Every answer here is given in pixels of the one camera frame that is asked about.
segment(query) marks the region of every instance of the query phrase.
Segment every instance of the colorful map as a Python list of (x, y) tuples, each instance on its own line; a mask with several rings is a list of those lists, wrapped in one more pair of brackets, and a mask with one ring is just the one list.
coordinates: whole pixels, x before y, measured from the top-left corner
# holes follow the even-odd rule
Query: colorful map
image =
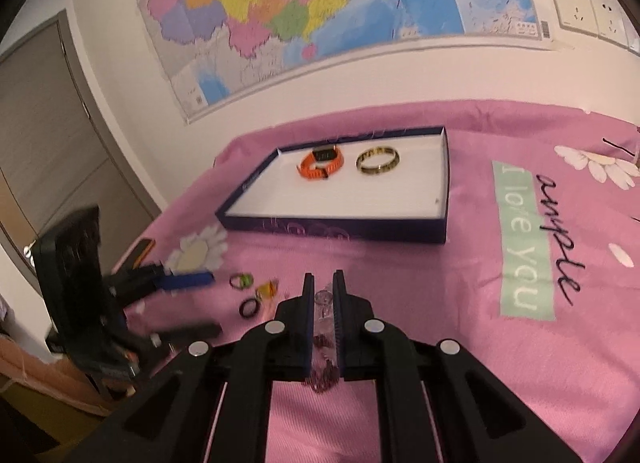
[(540, 38), (532, 0), (137, 0), (187, 119), (297, 66), (407, 39)]

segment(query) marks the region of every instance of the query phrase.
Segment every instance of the watch face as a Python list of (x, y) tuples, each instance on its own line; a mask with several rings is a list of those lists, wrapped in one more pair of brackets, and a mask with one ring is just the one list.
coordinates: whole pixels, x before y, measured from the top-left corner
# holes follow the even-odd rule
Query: watch face
[(338, 152), (335, 150), (333, 145), (330, 145), (328, 147), (315, 148), (313, 155), (316, 162), (320, 163), (323, 161), (333, 161), (338, 157)]

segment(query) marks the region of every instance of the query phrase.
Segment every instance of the gold bracelet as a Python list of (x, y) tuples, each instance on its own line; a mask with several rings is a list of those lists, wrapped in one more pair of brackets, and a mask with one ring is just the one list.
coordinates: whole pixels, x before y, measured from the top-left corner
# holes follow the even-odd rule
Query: gold bracelet
[[(393, 159), (375, 167), (362, 166), (362, 162), (364, 160), (371, 156), (377, 156), (378, 154), (389, 154), (393, 156)], [(374, 147), (366, 150), (358, 156), (358, 159), (356, 160), (356, 168), (363, 174), (374, 175), (389, 172), (390, 170), (396, 168), (398, 166), (398, 163), (400, 163), (400, 154), (398, 153), (398, 151), (396, 151), (396, 149), (391, 147)]]

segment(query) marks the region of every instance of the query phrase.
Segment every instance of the white daisy print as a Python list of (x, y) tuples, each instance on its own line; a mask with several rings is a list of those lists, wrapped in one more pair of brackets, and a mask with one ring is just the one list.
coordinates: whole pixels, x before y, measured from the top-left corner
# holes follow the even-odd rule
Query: white daisy print
[(226, 230), (220, 224), (207, 226), (199, 234), (183, 237), (180, 249), (171, 252), (164, 266), (173, 273), (214, 271), (222, 266), (222, 255), (227, 249), (225, 239)]
[(588, 167), (595, 180), (604, 183), (608, 177), (623, 190), (635, 187), (636, 183), (633, 178), (640, 176), (640, 170), (630, 161), (602, 156), (594, 152), (578, 150), (563, 145), (556, 146), (555, 151), (575, 170), (582, 170)]
[(609, 250), (622, 266), (625, 266), (625, 268), (634, 267), (633, 259), (625, 252), (625, 250), (622, 249), (622, 247), (615, 243), (609, 243)]

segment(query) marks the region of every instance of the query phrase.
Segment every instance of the power socket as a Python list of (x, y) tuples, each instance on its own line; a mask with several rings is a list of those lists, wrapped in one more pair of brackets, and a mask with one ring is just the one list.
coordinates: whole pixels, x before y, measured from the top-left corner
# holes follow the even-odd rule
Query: power socket
[(613, 0), (591, 0), (591, 4), (596, 14), (600, 38), (628, 47), (625, 23), (618, 3)]
[(554, 0), (560, 27), (598, 36), (591, 0)]

